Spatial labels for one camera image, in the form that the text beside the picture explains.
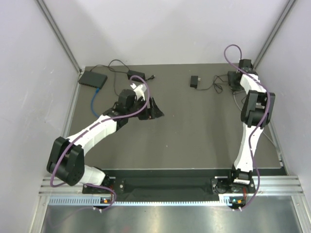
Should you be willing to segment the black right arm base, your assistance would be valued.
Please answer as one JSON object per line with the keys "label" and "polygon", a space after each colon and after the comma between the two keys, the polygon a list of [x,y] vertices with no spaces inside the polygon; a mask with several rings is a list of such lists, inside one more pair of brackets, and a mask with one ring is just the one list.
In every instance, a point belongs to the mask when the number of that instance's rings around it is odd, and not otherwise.
{"label": "black right arm base", "polygon": [[215,177],[210,181],[212,191],[216,194],[242,194],[244,191],[249,194],[256,190],[254,181],[251,181],[249,185],[232,183],[228,177]]}

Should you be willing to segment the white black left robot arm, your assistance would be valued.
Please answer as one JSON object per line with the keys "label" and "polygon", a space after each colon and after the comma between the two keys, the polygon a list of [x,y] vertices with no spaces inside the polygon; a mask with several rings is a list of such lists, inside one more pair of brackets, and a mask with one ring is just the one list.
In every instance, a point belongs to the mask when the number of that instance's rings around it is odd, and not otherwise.
{"label": "white black left robot arm", "polygon": [[47,163],[51,178],[58,178],[63,184],[74,186],[91,184],[99,192],[110,188],[110,180],[99,168],[85,164],[86,154],[99,142],[120,130],[128,120],[151,120],[164,116],[153,97],[147,97],[143,90],[124,89],[114,105],[98,117],[91,125],[67,138],[55,139]]}

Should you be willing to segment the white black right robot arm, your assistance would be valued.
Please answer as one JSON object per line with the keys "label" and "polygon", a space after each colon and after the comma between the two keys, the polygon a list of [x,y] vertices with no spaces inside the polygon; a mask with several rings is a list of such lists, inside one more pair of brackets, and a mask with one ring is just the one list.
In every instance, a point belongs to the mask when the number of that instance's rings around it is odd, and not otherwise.
{"label": "white black right robot arm", "polygon": [[226,183],[230,191],[238,192],[252,181],[257,144],[264,128],[270,123],[276,96],[262,86],[249,59],[241,59],[238,70],[228,72],[228,83],[232,90],[242,89],[246,93],[241,110],[241,145]]}

